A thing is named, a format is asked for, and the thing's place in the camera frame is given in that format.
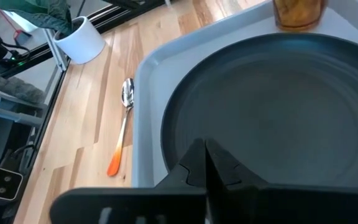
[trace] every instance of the black cable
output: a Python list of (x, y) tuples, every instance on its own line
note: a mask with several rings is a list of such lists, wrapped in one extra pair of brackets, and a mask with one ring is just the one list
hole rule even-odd
[(33, 144), (28, 144), (26, 146), (22, 146), (18, 149), (16, 149), (14, 152), (11, 153), (11, 157), (16, 157), (20, 152), (24, 151), (24, 149), (32, 148), (35, 149), (35, 146)]
[(25, 58), (18, 60), (18, 62), (23, 62), (23, 61), (26, 61), (27, 59), (30, 58), (30, 50), (28, 48), (18, 46), (18, 45), (7, 44), (7, 43), (4, 43), (4, 42), (2, 43), (2, 45), (5, 46), (5, 47), (12, 47), (12, 48), (15, 48), (15, 49), (22, 49), (22, 50), (27, 51), (27, 55), (25, 56)]

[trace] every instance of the spoon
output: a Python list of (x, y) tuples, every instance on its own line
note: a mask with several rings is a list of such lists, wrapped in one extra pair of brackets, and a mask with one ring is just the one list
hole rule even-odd
[(117, 175), (119, 170), (119, 165), (121, 163), (122, 142), (124, 140), (124, 132), (127, 123), (127, 117), (130, 110), (134, 107), (134, 90), (135, 90), (134, 80), (131, 78), (125, 80), (124, 84), (122, 84), (121, 101), (122, 104), (126, 107), (126, 113), (125, 113), (124, 120), (122, 121), (122, 126), (118, 137), (116, 151), (114, 152), (114, 155), (112, 155), (112, 159), (109, 168), (107, 170), (107, 175), (110, 177)]

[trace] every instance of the dark plate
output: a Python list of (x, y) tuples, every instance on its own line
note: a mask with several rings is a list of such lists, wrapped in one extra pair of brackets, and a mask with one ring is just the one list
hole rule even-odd
[(214, 138), (271, 183), (358, 187), (358, 44), (270, 34), (225, 47), (177, 86), (161, 137), (169, 170)]

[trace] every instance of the wooden table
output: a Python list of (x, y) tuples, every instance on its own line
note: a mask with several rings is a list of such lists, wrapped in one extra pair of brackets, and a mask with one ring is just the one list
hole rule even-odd
[(99, 56), (68, 68), (15, 223), (50, 223), (51, 203), (69, 189), (130, 187), (132, 114), (119, 173), (106, 175), (124, 116), (123, 81), (158, 46), (262, 1), (179, 0), (103, 34)]

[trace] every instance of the glass jar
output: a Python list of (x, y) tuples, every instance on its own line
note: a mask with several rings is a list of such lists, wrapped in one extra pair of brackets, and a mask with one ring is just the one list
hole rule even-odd
[(303, 31), (318, 25), (325, 0), (273, 0), (276, 25), (287, 31)]

